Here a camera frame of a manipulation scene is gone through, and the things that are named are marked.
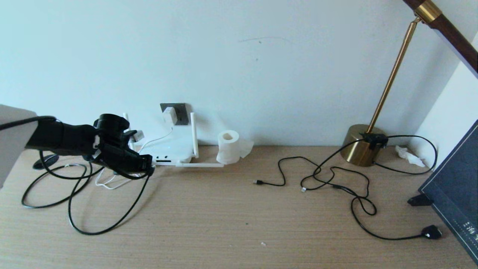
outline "white power adapter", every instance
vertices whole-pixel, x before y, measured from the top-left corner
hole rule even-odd
[[[171,126],[174,126],[178,121],[178,117],[176,115],[176,110],[174,107],[167,107],[163,111],[163,118],[166,123],[169,123]]]

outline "brass lamp base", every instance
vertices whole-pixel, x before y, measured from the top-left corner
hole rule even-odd
[[[362,139],[362,134],[368,129],[366,124],[352,125],[345,136],[343,146]],[[372,129],[373,134],[385,134],[379,128]],[[383,144],[377,144],[373,149],[370,149],[370,143],[366,141],[359,141],[349,145],[340,152],[342,157],[349,163],[358,166],[371,166],[372,162],[377,158]]]

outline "white wall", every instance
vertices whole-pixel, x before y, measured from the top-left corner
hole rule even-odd
[[[478,34],[472,45],[478,47]],[[478,120],[478,79],[460,63],[416,132],[438,148],[437,166],[450,154]],[[435,154],[428,143],[417,138],[409,146],[430,167]]]
[[[435,3],[476,34],[477,1]],[[399,0],[4,1],[0,102],[70,124],[128,112],[149,138],[166,131],[160,102],[186,102],[206,144],[233,129],[339,145],[369,122],[413,19]],[[377,126],[415,133],[457,64],[419,25]]]

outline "toilet paper roll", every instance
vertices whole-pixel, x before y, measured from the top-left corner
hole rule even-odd
[[[247,156],[254,146],[254,142],[241,139],[239,134],[232,130],[219,133],[217,144],[219,145],[219,152],[216,160],[222,164],[238,162],[241,157]]]

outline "white cable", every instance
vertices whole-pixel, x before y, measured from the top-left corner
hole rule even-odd
[[[158,141],[158,140],[160,140],[160,139],[163,139],[163,138],[167,137],[169,134],[171,134],[172,132],[173,132],[173,128],[171,127],[171,131],[169,131],[169,133],[168,133],[167,135],[165,135],[165,136],[163,136],[163,137],[160,137],[160,138],[156,138],[156,139],[150,140],[150,141],[144,143],[143,146],[142,146],[142,147],[140,148],[140,150],[138,151],[138,153],[140,153],[140,152],[143,150],[143,148],[144,148],[147,144],[149,144],[149,143],[151,143],[151,142],[154,142],[154,141]]]
[[[128,183],[131,181],[131,179],[123,179],[122,182],[121,180],[117,180],[117,181],[113,181],[113,179],[116,177],[116,175],[113,175],[112,178],[110,178],[109,180],[107,180],[106,182],[104,183],[99,183],[99,179],[101,178],[101,175],[103,174],[103,172],[105,171],[105,169],[103,169],[97,176],[96,176],[96,179],[95,179],[95,185],[97,186],[102,186],[102,187],[105,187],[106,189],[108,190],[114,190],[114,189],[117,189],[121,186],[123,186],[124,184]],[[115,183],[115,182],[121,182],[120,184],[114,186],[114,187],[110,187],[108,186],[107,184],[108,183]]]

